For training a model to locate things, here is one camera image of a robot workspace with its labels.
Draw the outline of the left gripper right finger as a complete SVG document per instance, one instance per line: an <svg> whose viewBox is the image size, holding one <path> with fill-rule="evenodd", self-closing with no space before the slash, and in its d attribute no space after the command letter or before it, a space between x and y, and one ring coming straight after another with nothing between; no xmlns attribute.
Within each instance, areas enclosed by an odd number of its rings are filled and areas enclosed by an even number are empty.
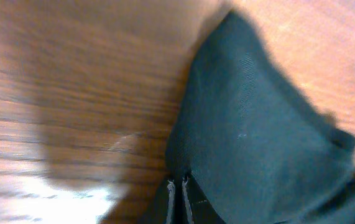
<svg viewBox="0 0 355 224"><path fill-rule="evenodd" d="M192 176L182 182L183 223L224 224Z"/></svg>

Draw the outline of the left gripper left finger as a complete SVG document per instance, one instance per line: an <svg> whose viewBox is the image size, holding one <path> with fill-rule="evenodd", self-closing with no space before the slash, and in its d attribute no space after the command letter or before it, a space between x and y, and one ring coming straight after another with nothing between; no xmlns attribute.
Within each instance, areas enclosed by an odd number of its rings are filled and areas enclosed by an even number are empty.
<svg viewBox="0 0 355 224"><path fill-rule="evenodd" d="M173 224L175 196L176 186L173 180L164 179L145 213L145 222L147 224Z"/></svg>

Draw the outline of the black polo shirt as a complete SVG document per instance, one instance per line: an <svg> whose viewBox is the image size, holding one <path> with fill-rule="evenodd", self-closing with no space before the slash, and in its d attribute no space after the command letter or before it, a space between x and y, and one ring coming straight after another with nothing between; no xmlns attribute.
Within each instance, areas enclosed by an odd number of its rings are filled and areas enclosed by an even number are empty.
<svg viewBox="0 0 355 224"><path fill-rule="evenodd" d="M355 223L355 137L327 123L229 12L199 48L166 164L224 223Z"/></svg>

